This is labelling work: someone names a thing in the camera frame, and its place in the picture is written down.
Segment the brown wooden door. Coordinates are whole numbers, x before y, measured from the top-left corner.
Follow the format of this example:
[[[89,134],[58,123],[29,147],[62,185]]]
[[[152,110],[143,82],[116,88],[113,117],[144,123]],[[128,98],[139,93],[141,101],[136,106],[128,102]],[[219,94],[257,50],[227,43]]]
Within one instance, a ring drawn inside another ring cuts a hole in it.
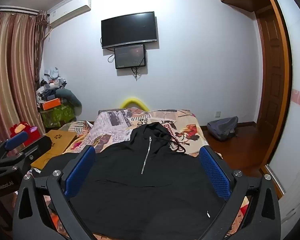
[[[262,96],[257,119],[259,131],[267,140],[261,166],[267,165],[280,139],[290,86],[287,35],[277,8],[269,5],[256,12],[262,45]]]

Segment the newspaper print bed cover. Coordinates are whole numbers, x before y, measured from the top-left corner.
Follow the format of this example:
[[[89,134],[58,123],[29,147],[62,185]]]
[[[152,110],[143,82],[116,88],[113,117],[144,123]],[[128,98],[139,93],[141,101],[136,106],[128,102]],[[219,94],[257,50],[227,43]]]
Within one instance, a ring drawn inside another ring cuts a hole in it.
[[[40,175],[63,169],[85,146],[92,167],[70,203],[88,229],[117,239],[198,239],[226,202],[198,157],[196,119],[174,119],[137,109],[100,113],[85,137],[51,158]]]

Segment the white wall air conditioner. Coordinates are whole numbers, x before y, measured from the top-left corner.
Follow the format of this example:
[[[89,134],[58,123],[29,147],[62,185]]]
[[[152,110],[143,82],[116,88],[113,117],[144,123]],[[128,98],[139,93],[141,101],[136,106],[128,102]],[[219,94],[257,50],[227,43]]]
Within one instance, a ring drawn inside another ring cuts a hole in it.
[[[91,0],[71,0],[49,13],[50,27],[55,28],[61,24],[91,10]]]

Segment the brown wooden lap desk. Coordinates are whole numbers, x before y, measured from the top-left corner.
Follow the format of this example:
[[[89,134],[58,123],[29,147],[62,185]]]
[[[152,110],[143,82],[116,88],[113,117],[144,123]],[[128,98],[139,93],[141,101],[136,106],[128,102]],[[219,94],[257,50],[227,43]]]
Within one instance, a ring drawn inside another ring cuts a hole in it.
[[[68,146],[76,139],[77,133],[62,130],[51,130],[46,133],[46,136],[48,136],[52,141],[51,149],[34,161],[31,164],[32,168],[42,170],[51,158],[61,155],[68,148]]]

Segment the red plush toy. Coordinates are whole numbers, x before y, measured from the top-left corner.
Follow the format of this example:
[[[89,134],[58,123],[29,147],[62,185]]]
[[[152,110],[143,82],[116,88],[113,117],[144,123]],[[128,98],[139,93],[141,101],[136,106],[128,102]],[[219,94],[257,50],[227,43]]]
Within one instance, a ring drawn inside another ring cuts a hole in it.
[[[27,122],[22,121],[10,128],[10,138],[16,136],[21,132],[27,133],[27,140],[25,140],[25,142],[23,143],[24,146],[29,146],[41,137],[37,126],[31,126]]]

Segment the yellow curved foam tube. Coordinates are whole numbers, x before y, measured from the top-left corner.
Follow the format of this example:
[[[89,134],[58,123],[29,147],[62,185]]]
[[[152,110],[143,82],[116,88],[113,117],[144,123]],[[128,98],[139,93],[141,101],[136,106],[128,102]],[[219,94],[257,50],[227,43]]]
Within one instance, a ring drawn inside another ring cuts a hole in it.
[[[149,112],[150,109],[138,98],[127,98],[123,103],[121,103],[120,108],[128,108],[129,106],[135,106],[138,109]]]

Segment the white wall socket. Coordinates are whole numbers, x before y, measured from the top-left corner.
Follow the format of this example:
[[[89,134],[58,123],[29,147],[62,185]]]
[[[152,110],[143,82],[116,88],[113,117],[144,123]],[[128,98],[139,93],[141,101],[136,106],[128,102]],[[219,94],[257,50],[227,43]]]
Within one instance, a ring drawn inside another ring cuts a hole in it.
[[[216,118],[219,118],[221,116],[221,112],[220,111],[217,111],[216,113],[215,113],[215,117]]]

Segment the grey backpack on floor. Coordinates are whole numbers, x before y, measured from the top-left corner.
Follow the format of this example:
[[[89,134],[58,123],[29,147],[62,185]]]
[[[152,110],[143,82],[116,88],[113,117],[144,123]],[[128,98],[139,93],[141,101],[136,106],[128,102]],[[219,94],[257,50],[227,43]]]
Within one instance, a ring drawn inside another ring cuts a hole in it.
[[[225,141],[236,134],[238,117],[218,119],[207,123],[208,132],[217,140]]]

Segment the large black wall television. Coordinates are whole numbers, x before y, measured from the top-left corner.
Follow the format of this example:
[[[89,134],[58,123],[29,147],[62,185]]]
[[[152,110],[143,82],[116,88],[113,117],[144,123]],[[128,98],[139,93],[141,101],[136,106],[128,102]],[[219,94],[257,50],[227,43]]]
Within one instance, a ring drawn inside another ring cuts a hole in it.
[[[103,49],[157,42],[157,40],[157,26],[153,11],[122,15],[101,21]]]

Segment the dark green pillow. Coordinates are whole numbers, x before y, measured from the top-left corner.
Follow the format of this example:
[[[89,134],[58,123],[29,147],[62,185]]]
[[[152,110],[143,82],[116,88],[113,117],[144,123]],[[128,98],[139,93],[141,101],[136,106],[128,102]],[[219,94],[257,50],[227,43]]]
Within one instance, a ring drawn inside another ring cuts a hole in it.
[[[65,99],[69,103],[71,103],[74,106],[75,110],[82,110],[82,103],[78,100],[78,98],[75,96],[75,94],[66,88],[59,88],[56,90],[55,96],[57,98]]]

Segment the orange box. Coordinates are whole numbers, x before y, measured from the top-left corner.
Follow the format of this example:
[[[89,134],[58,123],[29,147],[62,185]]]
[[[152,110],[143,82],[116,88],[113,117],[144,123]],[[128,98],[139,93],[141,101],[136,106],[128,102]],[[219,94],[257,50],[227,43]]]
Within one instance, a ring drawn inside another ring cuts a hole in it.
[[[52,109],[54,107],[60,106],[61,105],[61,101],[59,98],[55,98],[53,100],[49,100],[45,103],[42,103],[41,108],[42,110],[46,111],[48,109]]]

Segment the black zip hoodie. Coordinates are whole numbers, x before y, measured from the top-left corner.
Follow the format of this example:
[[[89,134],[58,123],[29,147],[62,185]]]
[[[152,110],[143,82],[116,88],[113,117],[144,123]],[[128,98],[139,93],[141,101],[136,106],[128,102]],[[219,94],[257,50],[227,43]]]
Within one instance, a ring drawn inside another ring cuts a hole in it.
[[[160,123],[95,155],[70,199],[91,232],[118,239],[197,239],[225,203],[199,159],[175,146]]]

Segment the small black wall monitor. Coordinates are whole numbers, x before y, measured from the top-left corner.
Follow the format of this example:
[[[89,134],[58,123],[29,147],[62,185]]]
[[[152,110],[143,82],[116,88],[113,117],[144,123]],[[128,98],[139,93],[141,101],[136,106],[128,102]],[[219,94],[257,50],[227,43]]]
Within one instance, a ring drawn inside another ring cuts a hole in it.
[[[146,65],[146,50],[143,44],[117,47],[114,49],[114,56],[116,69],[144,67]]]

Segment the red striped curtain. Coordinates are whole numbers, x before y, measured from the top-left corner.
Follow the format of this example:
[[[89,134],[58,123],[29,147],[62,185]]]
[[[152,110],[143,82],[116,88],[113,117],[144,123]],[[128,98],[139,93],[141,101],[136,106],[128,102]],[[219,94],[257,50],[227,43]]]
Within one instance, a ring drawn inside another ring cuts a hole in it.
[[[37,16],[0,12],[0,142],[22,121],[44,133],[36,90],[46,28],[45,11]]]

